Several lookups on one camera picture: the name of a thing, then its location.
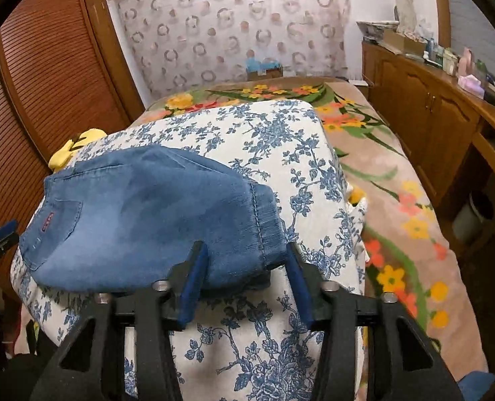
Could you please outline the blue denim jeans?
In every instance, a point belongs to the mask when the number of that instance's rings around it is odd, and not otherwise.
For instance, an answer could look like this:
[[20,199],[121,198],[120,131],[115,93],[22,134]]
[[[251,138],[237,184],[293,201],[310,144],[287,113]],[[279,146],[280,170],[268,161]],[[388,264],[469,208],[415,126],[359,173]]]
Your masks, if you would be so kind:
[[196,241],[208,248],[206,289],[264,281],[286,254],[274,193],[212,159],[148,145],[48,176],[19,250],[38,284],[106,292],[165,279]]

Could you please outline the blue floral white quilt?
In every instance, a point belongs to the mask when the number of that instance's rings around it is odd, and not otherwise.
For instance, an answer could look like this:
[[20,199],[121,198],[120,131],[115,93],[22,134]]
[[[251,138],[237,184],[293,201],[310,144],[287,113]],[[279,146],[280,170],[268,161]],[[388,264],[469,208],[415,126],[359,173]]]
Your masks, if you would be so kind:
[[157,120],[85,146],[45,179],[11,282],[60,343],[92,290],[147,286],[202,241],[205,290],[171,336],[182,396],[306,400],[324,336],[302,323],[281,261],[295,243],[325,279],[363,292],[367,206],[349,192],[306,102]]

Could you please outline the floral beige bed blanket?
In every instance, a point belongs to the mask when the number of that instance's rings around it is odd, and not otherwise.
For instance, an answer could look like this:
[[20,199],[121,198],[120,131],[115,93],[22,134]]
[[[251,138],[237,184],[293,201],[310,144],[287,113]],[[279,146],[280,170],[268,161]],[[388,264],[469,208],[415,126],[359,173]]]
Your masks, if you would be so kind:
[[[293,77],[157,100],[139,134],[274,189],[287,234],[353,292],[396,294],[454,378],[487,369],[456,255],[400,142],[350,83]],[[269,291],[218,300],[173,339],[192,400],[305,400],[323,337],[278,270]]]

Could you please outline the yellow Pikachu plush toy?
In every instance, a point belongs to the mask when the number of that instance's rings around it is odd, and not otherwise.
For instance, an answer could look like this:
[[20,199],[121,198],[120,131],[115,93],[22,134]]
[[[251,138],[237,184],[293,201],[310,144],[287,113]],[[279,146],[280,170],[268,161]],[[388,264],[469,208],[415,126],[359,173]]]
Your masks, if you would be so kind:
[[49,159],[49,169],[56,173],[65,168],[73,156],[88,144],[107,136],[102,129],[88,129],[76,137],[69,139]]

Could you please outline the wooden sideboard cabinet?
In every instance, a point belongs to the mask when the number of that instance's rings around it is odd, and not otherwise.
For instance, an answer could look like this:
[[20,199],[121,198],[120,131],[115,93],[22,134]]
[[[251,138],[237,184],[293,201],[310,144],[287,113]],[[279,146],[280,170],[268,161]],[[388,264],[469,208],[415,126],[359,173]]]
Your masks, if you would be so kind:
[[370,42],[362,44],[362,77],[441,219],[450,224],[473,195],[487,202],[479,232],[467,242],[450,237],[461,256],[483,249],[495,238],[495,106],[442,70]]

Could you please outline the cardboard box with blue bag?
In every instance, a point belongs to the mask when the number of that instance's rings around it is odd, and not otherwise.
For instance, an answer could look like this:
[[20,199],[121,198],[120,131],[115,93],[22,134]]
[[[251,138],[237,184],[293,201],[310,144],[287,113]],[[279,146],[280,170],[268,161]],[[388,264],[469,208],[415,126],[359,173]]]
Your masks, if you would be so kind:
[[259,61],[255,58],[255,51],[249,49],[246,52],[246,77],[249,82],[281,78],[283,66],[275,59]]

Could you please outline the brown louvered wardrobe door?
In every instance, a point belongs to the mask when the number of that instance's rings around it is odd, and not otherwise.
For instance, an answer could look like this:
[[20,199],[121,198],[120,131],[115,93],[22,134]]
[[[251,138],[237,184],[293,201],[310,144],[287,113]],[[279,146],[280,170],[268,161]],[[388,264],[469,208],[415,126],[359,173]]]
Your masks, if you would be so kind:
[[22,0],[0,27],[0,226],[26,228],[70,137],[143,110],[106,0]]

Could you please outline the cardboard box on cabinet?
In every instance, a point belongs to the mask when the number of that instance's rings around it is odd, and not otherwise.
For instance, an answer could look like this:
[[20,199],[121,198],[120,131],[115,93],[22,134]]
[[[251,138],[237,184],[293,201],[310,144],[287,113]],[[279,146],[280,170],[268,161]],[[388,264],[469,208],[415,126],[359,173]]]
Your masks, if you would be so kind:
[[395,53],[423,55],[426,49],[426,42],[422,39],[408,37],[394,30],[385,30],[381,42]]

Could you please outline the circle patterned sheer curtain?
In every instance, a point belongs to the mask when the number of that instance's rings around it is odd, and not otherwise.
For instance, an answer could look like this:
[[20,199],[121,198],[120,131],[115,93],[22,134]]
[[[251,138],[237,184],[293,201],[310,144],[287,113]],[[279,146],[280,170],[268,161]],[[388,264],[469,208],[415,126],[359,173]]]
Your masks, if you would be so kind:
[[152,99],[246,80],[246,52],[286,76],[347,70],[351,0],[113,0]]

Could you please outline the pink bottle on cabinet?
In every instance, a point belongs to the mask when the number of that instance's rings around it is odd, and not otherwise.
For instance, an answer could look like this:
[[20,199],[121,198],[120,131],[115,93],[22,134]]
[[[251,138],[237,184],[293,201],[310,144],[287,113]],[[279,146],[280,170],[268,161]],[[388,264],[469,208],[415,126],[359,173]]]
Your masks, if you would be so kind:
[[458,64],[458,77],[467,77],[473,74],[473,53],[465,47]]

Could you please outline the grey window blind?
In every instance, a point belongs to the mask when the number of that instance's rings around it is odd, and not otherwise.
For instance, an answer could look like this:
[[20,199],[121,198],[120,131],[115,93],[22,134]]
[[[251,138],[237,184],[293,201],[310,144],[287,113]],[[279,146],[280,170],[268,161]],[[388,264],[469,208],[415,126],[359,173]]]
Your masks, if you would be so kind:
[[449,0],[451,47],[462,54],[465,48],[495,76],[495,29],[472,0]]

